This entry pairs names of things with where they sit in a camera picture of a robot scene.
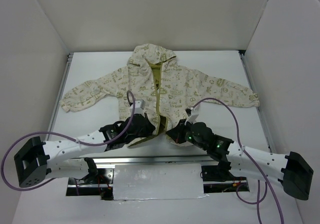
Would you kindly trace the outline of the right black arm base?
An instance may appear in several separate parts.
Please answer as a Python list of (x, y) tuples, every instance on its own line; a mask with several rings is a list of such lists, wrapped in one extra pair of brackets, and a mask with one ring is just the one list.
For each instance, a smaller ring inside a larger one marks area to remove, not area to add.
[(201, 167), (201, 177), (203, 181), (242, 181), (246, 180), (243, 176), (232, 175), (230, 162), (219, 162), (217, 165), (203, 165)]

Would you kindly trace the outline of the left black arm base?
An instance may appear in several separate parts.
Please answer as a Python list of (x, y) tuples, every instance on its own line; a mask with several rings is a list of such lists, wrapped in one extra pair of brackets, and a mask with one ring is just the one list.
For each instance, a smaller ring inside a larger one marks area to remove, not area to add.
[(113, 169), (107, 169), (107, 168), (97, 168), (96, 163), (92, 158), (85, 157), (84, 161), (87, 164), (87, 174), (81, 179), (86, 184), (94, 183), (95, 181), (102, 181), (106, 184), (112, 184), (113, 183)]

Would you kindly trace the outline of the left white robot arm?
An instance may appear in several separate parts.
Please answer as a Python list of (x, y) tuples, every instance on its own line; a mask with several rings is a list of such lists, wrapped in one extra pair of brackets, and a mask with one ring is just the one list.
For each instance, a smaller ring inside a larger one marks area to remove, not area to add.
[(19, 186), (31, 188), (45, 179), (67, 176), (93, 183), (98, 177), (93, 160), (74, 163), (72, 159), (122, 148), (135, 139), (152, 136), (155, 129), (147, 115), (135, 114), (76, 139), (41, 141), (32, 137), (14, 155)]

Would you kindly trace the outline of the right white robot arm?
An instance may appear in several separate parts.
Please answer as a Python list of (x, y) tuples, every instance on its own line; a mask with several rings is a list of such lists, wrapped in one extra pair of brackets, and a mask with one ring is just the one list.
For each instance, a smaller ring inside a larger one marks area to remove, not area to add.
[(186, 142), (204, 150), (218, 164), (218, 175), (222, 179), (247, 177), (269, 181), (281, 186), (286, 194), (300, 200), (308, 200), (313, 169), (296, 152), (289, 154), (270, 153), (214, 134), (203, 122), (181, 121), (166, 132), (176, 144)]

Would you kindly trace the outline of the cream jacket with green print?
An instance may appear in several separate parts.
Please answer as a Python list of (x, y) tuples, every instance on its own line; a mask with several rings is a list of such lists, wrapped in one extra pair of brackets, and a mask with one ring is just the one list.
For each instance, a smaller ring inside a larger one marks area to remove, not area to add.
[(130, 116), (127, 91), (145, 101), (144, 111), (154, 126), (153, 136), (176, 127), (187, 117), (186, 109), (201, 99), (240, 108), (260, 104), (252, 89), (181, 66), (173, 51), (144, 44), (134, 49), (124, 67), (69, 90), (60, 106), (66, 112), (78, 112), (105, 96), (114, 96), (119, 118), (124, 121)]

